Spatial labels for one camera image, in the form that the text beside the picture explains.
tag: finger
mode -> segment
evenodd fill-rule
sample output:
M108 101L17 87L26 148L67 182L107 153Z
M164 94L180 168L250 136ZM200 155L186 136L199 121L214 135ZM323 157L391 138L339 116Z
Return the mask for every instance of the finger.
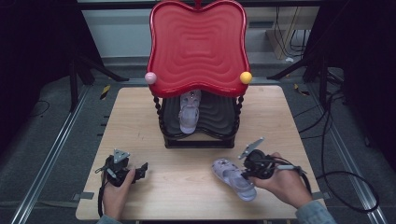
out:
M268 180L259 179L258 177L255 176L249 176L248 179L250 180L251 183L253 183L254 186L259 188L265 188L268 182Z
M129 188L131 187L132 181L134 180L134 175L136 173L136 169L131 169L128 174L125 176L124 182L122 183L122 188Z
M279 152L274 152L273 154L271 154L271 156L273 156L273 157L279 157L279 158L282 157L282 156L280 156Z

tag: white sneaker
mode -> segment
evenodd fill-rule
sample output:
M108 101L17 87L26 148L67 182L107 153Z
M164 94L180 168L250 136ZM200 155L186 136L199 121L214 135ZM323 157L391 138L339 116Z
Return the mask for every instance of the white sneaker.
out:
M199 118L201 91L189 91L180 96L180 112L178 113L180 130L183 133L193 133Z

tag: pink ball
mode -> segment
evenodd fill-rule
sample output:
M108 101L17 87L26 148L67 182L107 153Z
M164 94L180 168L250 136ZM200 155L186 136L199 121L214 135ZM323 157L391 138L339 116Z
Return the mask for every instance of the pink ball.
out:
M154 84L155 81L157 81L157 75L152 72L147 72L145 75L145 80L149 85Z

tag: wavy red panel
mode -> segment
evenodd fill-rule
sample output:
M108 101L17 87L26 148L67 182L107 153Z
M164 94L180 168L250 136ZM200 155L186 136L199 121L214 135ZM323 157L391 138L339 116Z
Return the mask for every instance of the wavy red panel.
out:
M153 95L174 97L201 89L218 95L245 94L239 76L249 71L245 52L246 15L234 1L201 9L161 2L150 15L152 49L148 72Z

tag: black stand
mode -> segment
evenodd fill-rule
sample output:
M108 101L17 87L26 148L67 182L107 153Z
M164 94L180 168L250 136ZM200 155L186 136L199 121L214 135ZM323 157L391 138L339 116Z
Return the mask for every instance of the black stand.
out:
M318 42L311 48L311 50L309 50L309 46L307 46L306 53L299 62L293 64L274 76L268 77L267 79L278 80L293 72L294 70L306 66L304 81L312 82L315 80L317 75L319 76L319 101L323 106L325 106L327 100L327 75L329 73L328 55L332 51L332 48L334 48L334 43L336 43L335 39L337 38L338 32L337 24L340 22L340 18L345 16L344 12L351 1L353 0L348 0L346 3L344 3L341 10L339 10L338 14L333 19L332 23L328 26L327 30L318 39Z
M49 8L49 20L53 20L51 29L56 34L59 45L62 46L70 62L70 111L73 111L78 103L77 75L84 85L91 85L94 82L93 74L90 71L92 68L118 82L129 80L129 78L120 77L104 67L88 25L79 9L69 8L64 10L56 5L51 6Z

